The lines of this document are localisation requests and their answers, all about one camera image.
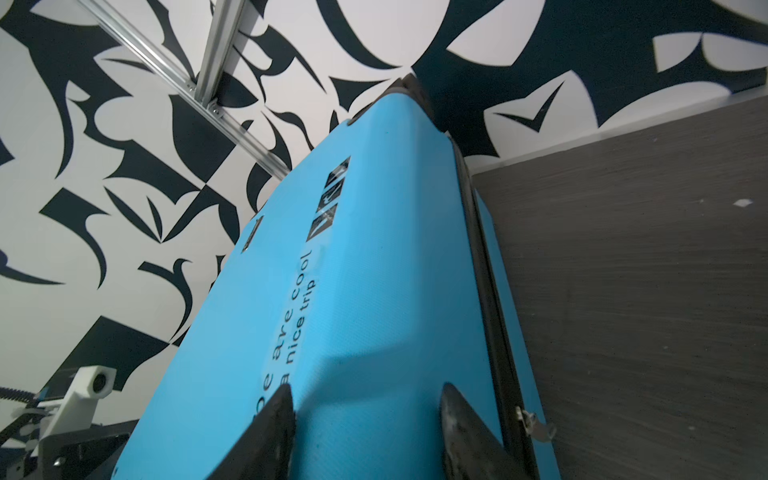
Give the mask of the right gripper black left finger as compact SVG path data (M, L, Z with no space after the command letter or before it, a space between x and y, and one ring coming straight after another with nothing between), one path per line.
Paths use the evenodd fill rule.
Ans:
M283 384L208 479L288 479L295 435L292 391Z

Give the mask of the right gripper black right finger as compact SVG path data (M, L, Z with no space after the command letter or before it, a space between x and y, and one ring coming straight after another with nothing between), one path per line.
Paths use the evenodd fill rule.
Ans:
M443 385L439 412L447 479L530 479L451 383Z

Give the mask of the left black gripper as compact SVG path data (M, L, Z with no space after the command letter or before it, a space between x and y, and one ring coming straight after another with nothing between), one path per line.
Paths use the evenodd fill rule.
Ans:
M21 479L112 479L138 421L92 425L43 439Z

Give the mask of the blue hard-shell suitcase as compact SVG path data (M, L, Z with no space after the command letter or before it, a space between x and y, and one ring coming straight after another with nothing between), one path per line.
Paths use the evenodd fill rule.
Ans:
M113 477L208 479L289 384L288 479L447 479L445 383L530 479L559 477L490 212L407 76L249 223Z

